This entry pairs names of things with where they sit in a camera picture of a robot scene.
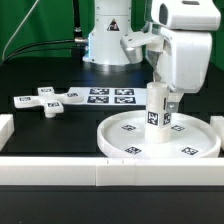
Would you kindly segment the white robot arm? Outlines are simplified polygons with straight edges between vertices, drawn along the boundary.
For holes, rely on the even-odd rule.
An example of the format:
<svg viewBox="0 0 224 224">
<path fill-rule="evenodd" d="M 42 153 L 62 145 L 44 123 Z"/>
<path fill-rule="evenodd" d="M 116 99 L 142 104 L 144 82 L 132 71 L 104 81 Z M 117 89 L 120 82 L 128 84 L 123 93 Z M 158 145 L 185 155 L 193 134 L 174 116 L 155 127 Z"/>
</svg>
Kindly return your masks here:
<svg viewBox="0 0 224 224">
<path fill-rule="evenodd" d="M 118 71 L 147 60 L 170 91 L 165 110 L 174 112 L 184 94 L 201 89 L 220 22 L 214 0 L 94 0 L 83 62 Z"/>
</svg>

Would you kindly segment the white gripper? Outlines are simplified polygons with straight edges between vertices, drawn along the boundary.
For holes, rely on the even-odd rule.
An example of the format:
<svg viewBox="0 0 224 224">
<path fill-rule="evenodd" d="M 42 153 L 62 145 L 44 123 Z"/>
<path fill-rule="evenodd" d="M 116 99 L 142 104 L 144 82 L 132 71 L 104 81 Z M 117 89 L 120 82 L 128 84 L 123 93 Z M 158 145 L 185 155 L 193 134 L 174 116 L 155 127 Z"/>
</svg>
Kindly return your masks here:
<svg viewBox="0 0 224 224">
<path fill-rule="evenodd" d="M 205 80 L 212 49 L 209 32 L 169 30 L 161 27 L 164 38 L 162 52 L 146 48 L 146 59 L 154 71 L 169 86 L 165 111 L 176 113 L 183 93 L 197 93 Z"/>
</svg>

